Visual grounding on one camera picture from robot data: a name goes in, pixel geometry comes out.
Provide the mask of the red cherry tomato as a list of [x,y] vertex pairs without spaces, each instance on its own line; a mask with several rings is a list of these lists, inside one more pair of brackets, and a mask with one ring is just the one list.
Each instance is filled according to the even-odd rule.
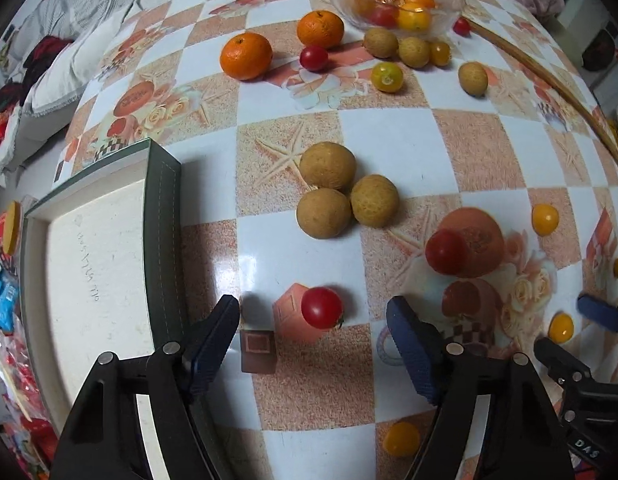
[[425,258],[431,269],[443,275],[459,275],[468,263],[468,248],[458,232],[440,229],[426,243]]
[[309,72],[321,72],[329,65],[329,52],[323,47],[308,46],[300,52],[299,62],[300,66]]
[[566,312],[557,312],[548,326],[548,338],[556,344],[566,344],[574,337],[574,320]]
[[463,16],[460,16],[455,21],[452,29],[457,35],[465,38],[468,38],[472,32],[472,26],[470,26],[469,21],[463,18]]
[[303,319],[317,330],[331,330],[344,322],[344,303],[327,287],[312,287],[305,291],[300,303]]

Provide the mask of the longan cluster top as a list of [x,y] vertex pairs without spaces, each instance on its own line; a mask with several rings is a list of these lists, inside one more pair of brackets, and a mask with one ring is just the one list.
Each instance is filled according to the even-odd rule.
[[309,185],[341,190],[351,185],[357,172],[357,161],[344,145],[319,142],[301,155],[299,171]]

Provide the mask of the longan cluster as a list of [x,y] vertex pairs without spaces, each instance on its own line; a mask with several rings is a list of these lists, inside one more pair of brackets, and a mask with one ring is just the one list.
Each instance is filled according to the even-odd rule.
[[353,185],[350,203],[353,217],[362,226],[383,228],[394,220],[400,198],[393,182],[380,174],[368,174]]
[[317,188],[303,194],[296,220],[307,235],[317,240],[338,237],[351,220],[349,198],[333,188]]
[[301,155],[299,171],[309,185],[341,190],[351,185],[357,172],[357,161],[344,145],[319,142]]

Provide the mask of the lone longan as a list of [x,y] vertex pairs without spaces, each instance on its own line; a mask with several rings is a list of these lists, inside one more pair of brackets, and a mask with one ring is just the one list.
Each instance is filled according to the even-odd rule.
[[488,89],[488,75],[484,66],[477,62],[467,62],[460,66],[458,76],[461,88],[470,96],[480,98]]

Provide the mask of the white tray with green rim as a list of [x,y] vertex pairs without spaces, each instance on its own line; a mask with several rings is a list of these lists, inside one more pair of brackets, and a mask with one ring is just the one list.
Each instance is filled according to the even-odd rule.
[[145,140],[25,214],[21,311],[55,479],[232,477],[206,393],[189,389],[180,180]]

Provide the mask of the longan cluster right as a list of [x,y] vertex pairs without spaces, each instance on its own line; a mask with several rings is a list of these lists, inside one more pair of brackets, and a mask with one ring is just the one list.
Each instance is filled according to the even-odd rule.
[[400,198],[393,182],[380,174],[368,174],[353,185],[350,203],[353,217],[362,226],[383,228],[394,220]]

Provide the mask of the longan cluster bottom left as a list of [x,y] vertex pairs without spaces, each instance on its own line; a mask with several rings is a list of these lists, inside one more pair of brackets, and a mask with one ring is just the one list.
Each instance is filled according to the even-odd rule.
[[307,235],[317,240],[338,237],[351,220],[349,198],[333,188],[317,188],[303,194],[296,220]]

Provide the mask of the long wooden stick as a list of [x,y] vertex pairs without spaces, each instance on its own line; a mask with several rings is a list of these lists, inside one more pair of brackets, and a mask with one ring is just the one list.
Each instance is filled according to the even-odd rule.
[[594,131],[598,140],[602,142],[606,150],[609,152],[612,159],[618,166],[618,146],[614,143],[612,138],[606,133],[602,124],[597,121],[594,115],[577,99],[566,86],[556,76],[554,76],[543,65],[538,63],[534,58],[520,50],[518,47],[511,44],[510,41],[498,36],[495,32],[487,29],[486,27],[474,22],[470,18],[463,16],[464,20],[468,23],[472,32],[475,32],[478,36],[491,42],[495,47],[498,47],[502,51],[506,52],[512,58],[515,58],[520,64],[524,65],[530,72],[533,72],[536,76],[544,80],[550,87],[552,87],[567,103],[569,103],[578,114],[586,121],[590,128]]

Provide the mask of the blue snack packet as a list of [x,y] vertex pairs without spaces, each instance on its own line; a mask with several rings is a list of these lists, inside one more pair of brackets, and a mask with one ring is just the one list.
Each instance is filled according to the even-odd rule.
[[9,274],[0,272],[0,330],[7,335],[14,331],[14,310],[18,296],[18,283]]

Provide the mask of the yellow jar lid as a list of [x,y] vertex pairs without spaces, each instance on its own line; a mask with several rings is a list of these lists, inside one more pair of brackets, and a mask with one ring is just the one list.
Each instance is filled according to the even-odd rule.
[[18,246],[21,209],[21,204],[16,200],[12,200],[8,208],[6,208],[6,214],[4,215],[2,251],[9,256],[15,254],[16,246]]

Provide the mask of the yellow-green cherry tomato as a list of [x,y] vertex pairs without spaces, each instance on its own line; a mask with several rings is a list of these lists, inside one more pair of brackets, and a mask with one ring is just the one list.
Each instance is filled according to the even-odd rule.
[[396,93],[401,90],[405,76],[396,63],[382,62],[372,68],[370,80],[376,90]]

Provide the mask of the left mandarin orange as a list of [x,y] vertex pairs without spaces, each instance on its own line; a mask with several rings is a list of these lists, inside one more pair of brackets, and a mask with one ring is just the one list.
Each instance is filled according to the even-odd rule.
[[253,80],[269,70],[273,50],[267,38],[254,32],[234,36],[222,48],[219,58],[221,70],[229,77]]

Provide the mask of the mandarin orange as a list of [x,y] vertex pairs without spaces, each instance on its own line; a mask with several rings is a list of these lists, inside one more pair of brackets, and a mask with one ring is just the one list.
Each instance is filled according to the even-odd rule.
[[229,77],[253,80],[269,70],[273,50],[267,38],[254,32],[234,36],[222,48],[219,58],[221,70]]
[[332,49],[341,44],[345,25],[337,14],[328,10],[315,10],[300,19],[296,34],[306,47]]

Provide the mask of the small orange tomato by bowl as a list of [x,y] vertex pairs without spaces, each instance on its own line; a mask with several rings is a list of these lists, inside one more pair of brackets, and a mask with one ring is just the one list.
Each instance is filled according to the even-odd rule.
[[447,67],[451,62],[451,48],[449,44],[443,41],[433,41],[429,44],[431,53],[429,53],[429,59],[431,64],[436,67]]

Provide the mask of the longan beside bowl middle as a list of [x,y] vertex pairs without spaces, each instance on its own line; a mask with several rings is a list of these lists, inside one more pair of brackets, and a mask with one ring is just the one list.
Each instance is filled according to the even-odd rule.
[[399,40],[398,55],[406,66],[423,68],[431,59],[431,46],[421,38],[405,37]]

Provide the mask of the longan beside bowl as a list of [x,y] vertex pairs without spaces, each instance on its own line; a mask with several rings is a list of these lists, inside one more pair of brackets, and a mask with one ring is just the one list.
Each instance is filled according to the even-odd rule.
[[406,66],[423,68],[431,59],[431,46],[421,38],[405,37],[399,40],[398,55]]
[[392,58],[398,51],[399,42],[391,30],[374,27],[365,32],[363,47],[374,58]]

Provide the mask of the longan beside bowl left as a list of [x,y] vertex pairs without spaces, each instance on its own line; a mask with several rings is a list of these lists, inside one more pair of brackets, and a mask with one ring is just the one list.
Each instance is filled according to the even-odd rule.
[[391,30],[374,27],[365,32],[363,47],[374,58],[392,58],[398,51],[399,42]]

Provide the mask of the red cherry tomato by stick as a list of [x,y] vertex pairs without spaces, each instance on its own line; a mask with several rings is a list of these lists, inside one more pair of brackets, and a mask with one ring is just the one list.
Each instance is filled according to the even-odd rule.
[[452,29],[457,35],[465,38],[468,38],[472,32],[472,26],[470,26],[469,21],[463,18],[463,16],[460,16],[455,21]]

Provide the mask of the yellow tomato in bowl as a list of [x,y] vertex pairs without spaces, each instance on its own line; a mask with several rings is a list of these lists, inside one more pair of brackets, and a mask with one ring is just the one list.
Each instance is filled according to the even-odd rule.
[[407,32],[428,32],[431,28],[431,11],[416,2],[407,2],[399,6],[397,25]]

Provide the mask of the right mandarin orange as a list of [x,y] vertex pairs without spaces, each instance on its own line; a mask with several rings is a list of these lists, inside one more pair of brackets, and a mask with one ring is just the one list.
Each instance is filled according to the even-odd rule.
[[337,14],[328,10],[315,10],[300,19],[296,34],[306,47],[332,49],[341,44],[345,25]]

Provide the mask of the red tomato in bowl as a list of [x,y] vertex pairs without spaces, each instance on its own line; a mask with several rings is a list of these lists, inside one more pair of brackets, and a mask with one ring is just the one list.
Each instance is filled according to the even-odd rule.
[[369,22],[375,26],[394,29],[398,27],[398,14],[397,6],[376,4],[369,15]]

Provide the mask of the white grey sofa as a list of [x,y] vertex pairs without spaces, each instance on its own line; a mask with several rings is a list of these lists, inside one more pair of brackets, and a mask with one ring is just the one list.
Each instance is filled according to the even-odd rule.
[[136,14],[166,0],[42,0],[6,52],[6,80],[21,95],[6,110],[0,141],[0,188],[72,121],[106,48]]

